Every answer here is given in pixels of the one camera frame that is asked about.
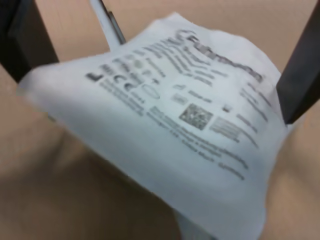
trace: tan surface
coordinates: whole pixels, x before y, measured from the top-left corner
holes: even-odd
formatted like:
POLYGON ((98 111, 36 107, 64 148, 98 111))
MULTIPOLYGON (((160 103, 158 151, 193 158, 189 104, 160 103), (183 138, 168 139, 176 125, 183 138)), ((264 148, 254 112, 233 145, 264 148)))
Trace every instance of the tan surface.
MULTIPOLYGON (((315 0, 105 0, 129 39, 177 11, 243 35, 282 69, 315 0)), ((87 0, 37 0, 61 60, 108 46, 87 0)), ((176 240, 171 211, 16 97, 0 68, 0 239, 176 240)), ((270 181, 262 240, 320 236, 320 105, 286 141, 270 181)))

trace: qr code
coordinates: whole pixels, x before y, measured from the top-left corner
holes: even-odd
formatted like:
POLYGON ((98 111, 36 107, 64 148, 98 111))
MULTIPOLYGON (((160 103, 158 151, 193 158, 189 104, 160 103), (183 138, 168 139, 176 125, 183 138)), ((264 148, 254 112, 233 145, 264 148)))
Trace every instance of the qr code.
POLYGON ((181 114, 180 119, 197 129, 203 130, 212 117, 213 114, 211 112, 208 112, 195 104, 190 104, 181 114))

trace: beige background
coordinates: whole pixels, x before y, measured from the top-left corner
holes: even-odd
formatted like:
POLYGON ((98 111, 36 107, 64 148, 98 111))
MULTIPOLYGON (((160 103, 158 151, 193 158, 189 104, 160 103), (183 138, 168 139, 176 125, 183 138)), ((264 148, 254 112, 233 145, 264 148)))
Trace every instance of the beige background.
MULTIPOLYGON (((242 35, 282 70, 316 0, 104 0, 127 39, 179 12, 242 35)), ((88 0, 37 0, 61 61, 108 44, 88 0)), ((0 68, 0 239, 177 240, 171 210, 15 95, 0 68)), ((320 105, 281 150, 262 240, 320 236, 320 105)))

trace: white fabric label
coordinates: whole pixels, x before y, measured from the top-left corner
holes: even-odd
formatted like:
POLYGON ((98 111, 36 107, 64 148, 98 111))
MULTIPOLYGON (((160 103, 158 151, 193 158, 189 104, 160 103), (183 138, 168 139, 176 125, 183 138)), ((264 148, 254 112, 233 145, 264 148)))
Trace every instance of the white fabric label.
POLYGON ((256 240, 285 126, 280 73, 178 14, 119 50, 37 68, 24 95, 217 240, 256 240))

